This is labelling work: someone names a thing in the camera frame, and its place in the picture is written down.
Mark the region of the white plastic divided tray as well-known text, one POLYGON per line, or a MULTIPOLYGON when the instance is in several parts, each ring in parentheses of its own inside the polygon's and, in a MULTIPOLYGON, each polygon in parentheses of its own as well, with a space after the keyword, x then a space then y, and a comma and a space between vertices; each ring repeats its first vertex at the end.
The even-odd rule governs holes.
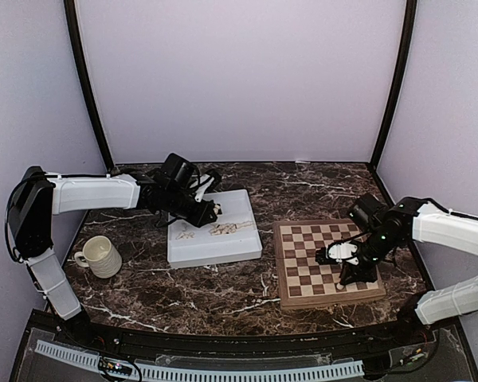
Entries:
POLYGON ((184 220, 168 227, 167 261, 173 268, 200 267, 259 259, 262 243, 245 189, 207 193, 221 206, 217 221, 196 228, 184 220))

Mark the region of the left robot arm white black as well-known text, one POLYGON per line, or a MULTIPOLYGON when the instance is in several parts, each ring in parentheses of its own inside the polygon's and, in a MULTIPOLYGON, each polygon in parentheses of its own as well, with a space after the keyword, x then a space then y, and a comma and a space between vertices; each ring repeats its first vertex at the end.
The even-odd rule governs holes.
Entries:
POLYGON ((37 291, 66 322, 66 335, 89 347, 96 341, 96 328, 82 318, 85 310, 57 258, 53 220, 65 214, 84 217, 96 209, 144 209, 170 215, 170 224, 183 220, 201 228, 217 221, 220 207, 204 195, 220 182, 216 170, 201 172, 174 153, 146 173, 62 174, 31 166, 6 202, 6 250, 13 262, 25 264, 37 291))

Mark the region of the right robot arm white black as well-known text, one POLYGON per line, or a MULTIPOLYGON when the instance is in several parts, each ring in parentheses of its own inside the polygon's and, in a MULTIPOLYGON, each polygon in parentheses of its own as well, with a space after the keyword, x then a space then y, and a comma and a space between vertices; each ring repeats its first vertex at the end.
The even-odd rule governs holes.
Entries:
POLYGON ((446 207, 432 197, 404 197, 386 205, 366 193, 347 215, 367 235, 335 242, 327 254, 343 263, 340 283, 365 281, 397 246, 412 243, 425 259, 434 289, 415 294, 399 310, 390 337, 408 345, 421 332, 448 318, 478 313, 478 206, 471 212, 446 207))

